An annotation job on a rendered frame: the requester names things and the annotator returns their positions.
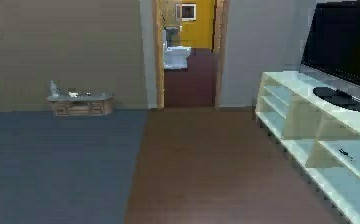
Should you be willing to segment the white framed wall picture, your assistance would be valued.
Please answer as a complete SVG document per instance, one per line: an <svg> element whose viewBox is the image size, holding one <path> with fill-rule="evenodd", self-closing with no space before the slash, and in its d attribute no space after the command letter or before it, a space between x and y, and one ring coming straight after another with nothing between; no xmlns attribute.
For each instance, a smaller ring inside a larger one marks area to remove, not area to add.
<svg viewBox="0 0 360 224"><path fill-rule="evenodd" d="M181 16L183 21L194 21L196 19L195 4L182 4L181 10Z"/></svg>

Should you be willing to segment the white shelf television stand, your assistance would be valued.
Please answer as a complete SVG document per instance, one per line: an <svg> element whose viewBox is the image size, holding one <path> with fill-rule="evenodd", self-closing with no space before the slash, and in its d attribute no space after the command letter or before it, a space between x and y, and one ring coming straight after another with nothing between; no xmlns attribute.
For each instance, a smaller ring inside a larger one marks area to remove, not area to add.
<svg viewBox="0 0 360 224"><path fill-rule="evenodd" d="M347 223L360 224L360 112L317 97L324 85L298 71L264 72L256 117Z"/></svg>

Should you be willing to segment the low wooden table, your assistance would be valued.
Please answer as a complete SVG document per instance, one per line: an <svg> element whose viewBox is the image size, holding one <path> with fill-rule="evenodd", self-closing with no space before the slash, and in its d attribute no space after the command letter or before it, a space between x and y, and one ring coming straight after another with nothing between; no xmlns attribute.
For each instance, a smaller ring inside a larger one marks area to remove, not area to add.
<svg viewBox="0 0 360 224"><path fill-rule="evenodd" d="M100 94L91 96L69 97L48 96L55 116L104 116L113 112L112 95Z"/></svg>

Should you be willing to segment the small black remote control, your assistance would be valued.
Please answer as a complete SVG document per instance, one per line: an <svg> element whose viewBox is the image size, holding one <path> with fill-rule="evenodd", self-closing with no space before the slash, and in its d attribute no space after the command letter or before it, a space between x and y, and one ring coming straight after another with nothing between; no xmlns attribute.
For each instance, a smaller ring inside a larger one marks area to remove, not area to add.
<svg viewBox="0 0 360 224"><path fill-rule="evenodd" d="M339 151L341 154L343 154L344 156L348 157L350 160L353 160L353 159L354 159L353 157L351 157L351 156L349 155L348 152L344 151L343 149L339 149L338 151Z"/></svg>

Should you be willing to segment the black television set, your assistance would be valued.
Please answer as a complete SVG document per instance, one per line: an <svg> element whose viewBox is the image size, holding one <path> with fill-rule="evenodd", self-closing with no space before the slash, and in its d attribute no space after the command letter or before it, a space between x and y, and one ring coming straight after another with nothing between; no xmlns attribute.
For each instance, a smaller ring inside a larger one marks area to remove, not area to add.
<svg viewBox="0 0 360 224"><path fill-rule="evenodd" d="M316 5L301 63L360 87L360 2Z"/></svg>

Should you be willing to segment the white toilet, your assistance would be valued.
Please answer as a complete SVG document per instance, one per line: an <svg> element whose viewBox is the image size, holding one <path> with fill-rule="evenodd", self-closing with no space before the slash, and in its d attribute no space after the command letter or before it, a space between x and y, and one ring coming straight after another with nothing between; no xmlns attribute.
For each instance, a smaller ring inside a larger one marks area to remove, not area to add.
<svg viewBox="0 0 360 224"><path fill-rule="evenodd" d="M188 67L187 58L191 54L191 47L174 46L170 47L167 41L167 31L162 30L163 45L163 66L165 69L186 69Z"/></svg>

